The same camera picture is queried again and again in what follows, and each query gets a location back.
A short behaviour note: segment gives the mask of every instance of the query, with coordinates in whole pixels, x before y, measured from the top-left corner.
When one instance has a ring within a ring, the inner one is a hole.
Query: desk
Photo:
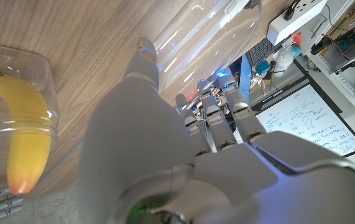
[[[263,0],[256,36],[292,0]],[[97,102],[118,82],[139,37],[154,40],[186,1],[172,0],[2,0],[0,46],[46,58],[52,68],[60,108],[59,142],[29,198],[71,186],[82,136]],[[195,89],[196,83],[187,88]],[[174,101],[174,95],[166,100]],[[0,187],[7,185],[0,175]]]

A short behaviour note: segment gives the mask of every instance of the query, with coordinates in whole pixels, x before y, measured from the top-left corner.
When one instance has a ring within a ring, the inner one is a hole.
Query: banana
[[[16,121],[11,123],[7,182],[12,194],[26,194],[39,180],[50,150],[47,104],[35,86],[16,77],[0,76],[0,97]]]

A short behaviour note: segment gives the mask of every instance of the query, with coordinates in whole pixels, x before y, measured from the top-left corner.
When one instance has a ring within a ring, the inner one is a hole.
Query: transparent container
[[[2,87],[2,91],[8,95],[0,96],[0,165],[5,167],[11,135],[17,130],[18,133],[50,136],[50,150],[55,148],[58,141],[58,106],[50,65],[43,57],[0,47],[0,76],[20,78],[31,83],[34,86],[32,90],[39,91],[45,101],[39,106],[40,103],[37,102],[43,100],[32,99],[32,95],[35,94],[20,95],[19,99],[14,99],[13,97],[18,94],[14,94],[13,88],[20,88],[14,82],[7,82],[7,90]],[[10,105],[24,108],[14,109],[12,112]]]
[[[254,36],[260,13],[259,0],[188,1],[154,41],[161,95],[187,96],[210,76],[212,84]]]

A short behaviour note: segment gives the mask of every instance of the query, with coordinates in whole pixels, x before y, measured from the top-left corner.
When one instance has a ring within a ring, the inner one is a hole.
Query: power strip
[[[295,13],[288,21],[284,19],[286,10],[274,19],[269,26],[267,38],[276,45],[290,34],[301,28],[306,22],[318,15],[327,0],[301,0],[295,8]]]

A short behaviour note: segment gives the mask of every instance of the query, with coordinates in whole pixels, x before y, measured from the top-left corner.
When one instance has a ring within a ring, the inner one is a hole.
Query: whiteboard
[[[355,152],[355,135],[311,85],[256,115],[267,132],[283,131],[340,156]]]

